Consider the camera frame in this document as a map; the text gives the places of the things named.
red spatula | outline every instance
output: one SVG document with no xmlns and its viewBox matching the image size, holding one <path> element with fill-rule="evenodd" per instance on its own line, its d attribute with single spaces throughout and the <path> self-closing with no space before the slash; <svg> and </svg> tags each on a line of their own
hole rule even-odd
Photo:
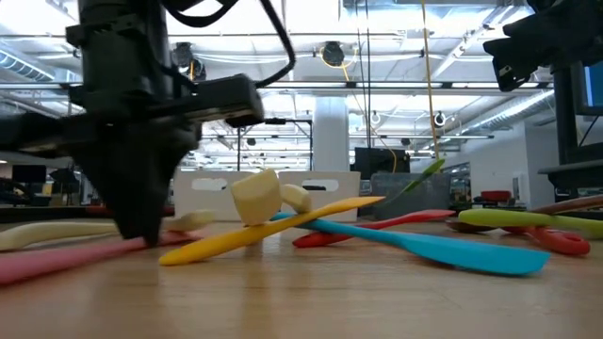
<svg viewBox="0 0 603 339">
<path fill-rule="evenodd" d="M 392 227 L 410 222 L 425 222 L 432 220 L 440 220 L 450 217 L 454 211 L 449 210 L 425 210 L 409 213 L 407 215 L 391 218 L 383 221 L 368 222 L 357 224 L 356 226 L 371 229 L 381 230 L 387 227 Z M 336 242 L 348 240 L 352 236 L 344 234 L 327 234 L 323 232 L 312 232 L 293 241 L 293 245 L 298 248 L 312 248 L 334 244 Z"/>
</svg>

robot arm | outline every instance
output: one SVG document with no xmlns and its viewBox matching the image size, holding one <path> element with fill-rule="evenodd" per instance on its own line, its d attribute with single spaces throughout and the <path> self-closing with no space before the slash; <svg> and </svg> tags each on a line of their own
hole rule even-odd
<svg viewBox="0 0 603 339">
<path fill-rule="evenodd" d="M 0 149 L 43 157 L 70 156 L 113 211 L 124 238 L 158 240 L 171 177 L 182 157 L 198 148 L 201 123 L 224 119 L 257 124 L 257 93 L 295 65 L 293 47 L 269 0 L 260 0 L 289 56 L 270 78 L 246 75 L 193 83 L 171 60 L 165 11 L 183 24 L 207 26 L 236 0 L 208 17 L 180 11 L 203 0 L 79 0 L 80 25 L 67 41 L 82 51 L 84 82 L 65 89 L 86 113 L 54 119 L 36 112 L 0 121 Z"/>
</svg>

table surface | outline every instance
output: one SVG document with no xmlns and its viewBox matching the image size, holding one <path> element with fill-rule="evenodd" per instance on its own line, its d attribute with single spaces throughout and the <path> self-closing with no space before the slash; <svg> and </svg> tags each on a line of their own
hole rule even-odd
<svg viewBox="0 0 603 339">
<path fill-rule="evenodd" d="M 395 229 L 534 248 L 443 224 Z M 295 250 L 291 240 L 304 233 L 195 265 L 161 267 L 168 249 L 154 249 L 3 288 L 0 337 L 601 338 L 603 243 L 588 258 L 554 254 L 538 275 L 503 278 L 361 240 Z"/>
</svg>

computer monitor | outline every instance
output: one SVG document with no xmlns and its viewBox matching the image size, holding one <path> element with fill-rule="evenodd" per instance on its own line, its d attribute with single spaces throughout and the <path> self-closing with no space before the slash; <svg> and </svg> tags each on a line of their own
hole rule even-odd
<svg viewBox="0 0 603 339">
<path fill-rule="evenodd" d="M 398 163 L 396 173 L 408 173 L 410 169 L 410 156 L 404 150 L 392 150 L 396 153 Z M 389 150 L 367 147 L 354 149 L 353 170 L 360 172 L 360 179 L 370 180 L 371 175 L 379 172 L 391 173 L 394 168 L 394 156 Z"/>
<path fill-rule="evenodd" d="M 603 107 L 603 62 L 584 68 L 586 105 Z"/>
<path fill-rule="evenodd" d="M 11 179 L 23 184 L 45 183 L 46 167 L 43 165 L 12 165 Z"/>
</svg>

ceiling light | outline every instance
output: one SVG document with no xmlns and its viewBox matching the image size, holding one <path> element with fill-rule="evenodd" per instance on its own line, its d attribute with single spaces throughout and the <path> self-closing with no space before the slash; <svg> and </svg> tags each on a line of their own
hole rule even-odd
<svg viewBox="0 0 603 339">
<path fill-rule="evenodd" d="M 444 113 L 442 113 L 442 111 L 439 111 L 435 115 L 435 117 L 433 117 L 433 123 L 436 127 L 444 127 L 444 125 L 446 124 L 446 116 L 444 115 Z"/>
</svg>

